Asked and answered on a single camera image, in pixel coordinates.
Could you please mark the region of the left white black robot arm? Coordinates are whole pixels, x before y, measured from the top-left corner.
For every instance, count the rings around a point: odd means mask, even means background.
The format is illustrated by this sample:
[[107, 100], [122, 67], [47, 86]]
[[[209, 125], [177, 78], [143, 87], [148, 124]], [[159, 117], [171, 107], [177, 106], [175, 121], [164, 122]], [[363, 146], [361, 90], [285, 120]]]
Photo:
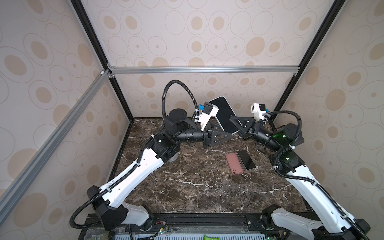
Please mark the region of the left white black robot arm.
[[[166, 113], [166, 97], [169, 88], [180, 85], [191, 97], [195, 111], [191, 118], [183, 109], [173, 109]], [[138, 158], [117, 177], [100, 188], [91, 187], [89, 200], [74, 211], [69, 224], [74, 229], [87, 229], [103, 226], [112, 231], [121, 225], [136, 225], [147, 231], [153, 224], [153, 215], [143, 206], [130, 205], [126, 197], [152, 172], [166, 162], [176, 159], [181, 143], [201, 142], [205, 148], [214, 147], [230, 139], [231, 133], [219, 130], [219, 126], [210, 124], [219, 108], [209, 102], [198, 105], [191, 90], [181, 81], [172, 80], [165, 86], [162, 96], [163, 124], [141, 147]]]

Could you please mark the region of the pink phone case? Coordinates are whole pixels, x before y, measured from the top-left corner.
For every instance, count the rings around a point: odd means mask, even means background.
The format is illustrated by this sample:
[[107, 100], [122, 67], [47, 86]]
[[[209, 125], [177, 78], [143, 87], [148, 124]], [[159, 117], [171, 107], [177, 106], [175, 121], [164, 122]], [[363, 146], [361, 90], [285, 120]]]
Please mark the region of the pink phone case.
[[244, 172], [236, 153], [226, 154], [226, 160], [233, 175], [240, 175]]

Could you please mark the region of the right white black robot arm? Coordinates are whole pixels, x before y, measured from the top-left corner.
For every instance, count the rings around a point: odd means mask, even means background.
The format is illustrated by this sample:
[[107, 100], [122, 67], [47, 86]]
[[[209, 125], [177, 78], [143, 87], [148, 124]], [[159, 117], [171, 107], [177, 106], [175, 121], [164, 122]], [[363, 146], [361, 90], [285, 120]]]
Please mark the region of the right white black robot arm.
[[[296, 124], [287, 124], [271, 132], [264, 124], [274, 115], [294, 116]], [[280, 227], [307, 240], [367, 240], [370, 225], [356, 219], [345, 210], [313, 176], [305, 162], [295, 152], [304, 142], [302, 119], [292, 111], [265, 112], [258, 120], [231, 116], [230, 122], [244, 140], [253, 140], [274, 151], [270, 163], [277, 175], [286, 179], [310, 205], [319, 220], [314, 221], [290, 213], [281, 207], [265, 209], [263, 224], [266, 230]]]

